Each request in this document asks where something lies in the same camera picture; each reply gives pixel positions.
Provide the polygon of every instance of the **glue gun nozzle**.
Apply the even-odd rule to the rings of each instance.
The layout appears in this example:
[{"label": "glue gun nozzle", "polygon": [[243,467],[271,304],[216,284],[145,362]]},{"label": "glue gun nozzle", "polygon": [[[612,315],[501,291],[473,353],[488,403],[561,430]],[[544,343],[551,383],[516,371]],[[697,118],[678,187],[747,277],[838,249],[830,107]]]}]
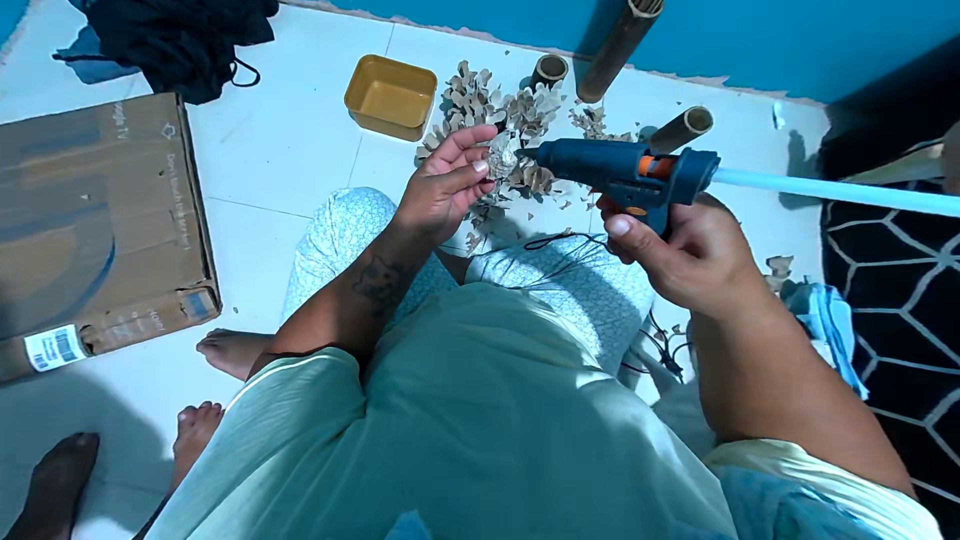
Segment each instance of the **glue gun nozzle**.
[{"label": "glue gun nozzle", "polygon": [[535,160],[537,158],[537,148],[520,148],[514,152],[514,155],[518,158],[530,158]]}]

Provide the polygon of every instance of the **fingernail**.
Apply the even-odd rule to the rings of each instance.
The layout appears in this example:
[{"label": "fingernail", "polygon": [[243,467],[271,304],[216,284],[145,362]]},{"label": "fingernail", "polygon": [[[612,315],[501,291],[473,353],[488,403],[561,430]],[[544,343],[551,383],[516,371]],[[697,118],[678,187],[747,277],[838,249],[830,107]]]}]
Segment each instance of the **fingernail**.
[{"label": "fingernail", "polygon": [[614,236],[622,236],[630,231],[628,217],[616,216],[607,221],[607,232]]}]

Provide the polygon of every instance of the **patterned pants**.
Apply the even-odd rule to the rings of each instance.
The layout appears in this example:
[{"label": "patterned pants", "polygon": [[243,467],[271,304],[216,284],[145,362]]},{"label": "patterned pants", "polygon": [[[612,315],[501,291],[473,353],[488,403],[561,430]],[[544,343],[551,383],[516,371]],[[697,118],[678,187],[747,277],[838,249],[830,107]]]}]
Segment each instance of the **patterned pants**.
[{"label": "patterned pants", "polygon": [[[370,187],[339,189],[314,214],[294,257],[285,321],[321,287],[347,269],[390,223],[396,205]],[[594,236],[605,242],[605,234]],[[473,258],[467,282],[522,290],[549,305],[582,332],[585,345],[616,376],[653,303],[654,291],[638,264],[625,265],[582,236],[527,251],[522,245]],[[414,278],[393,322],[414,312],[426,297],[457,288],[440,260],[430,259]]]}]

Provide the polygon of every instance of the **blue wall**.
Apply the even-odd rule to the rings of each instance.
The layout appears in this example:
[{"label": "blue wall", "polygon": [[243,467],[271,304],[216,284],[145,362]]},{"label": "blue wall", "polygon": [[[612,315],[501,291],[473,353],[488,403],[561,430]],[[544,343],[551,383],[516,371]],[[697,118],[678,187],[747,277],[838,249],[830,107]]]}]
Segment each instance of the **blue wall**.
[{"label": "blue wall", "polygon": [[[624,5],[623,0],[332,1],[342,9],[467,27],[512,43],[585,54],[596,52]],[[788,90],[792,97],[829,103],[958,34],[960,0],[666,0],[631,63],[682,77],[729,75],[727,86]]]},{"label": "blue wall", "polygon": [[16,23],[27,11],[30,0],[0,0],[0,48],[16,29]]}]

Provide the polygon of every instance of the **knee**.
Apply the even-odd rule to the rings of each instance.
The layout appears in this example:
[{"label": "knee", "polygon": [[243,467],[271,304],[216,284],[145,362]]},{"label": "knee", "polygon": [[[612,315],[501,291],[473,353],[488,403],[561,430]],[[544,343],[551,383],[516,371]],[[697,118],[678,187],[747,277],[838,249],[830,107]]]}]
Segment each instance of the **knee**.
[{"label": "knee", "polygon": [[372,187],[346,187],[330,194],[314,212],[307,236],[313,243],[322,236],[380,234],[394,218],[396,205]]},{"label": "knee", "polygon": [[387,221],[394,217],[396,205],[373,187],[345,187],[337,189],[326,199],[326,203],[314,213],[314,220],[332,218],[337,221],[354,217]]}]

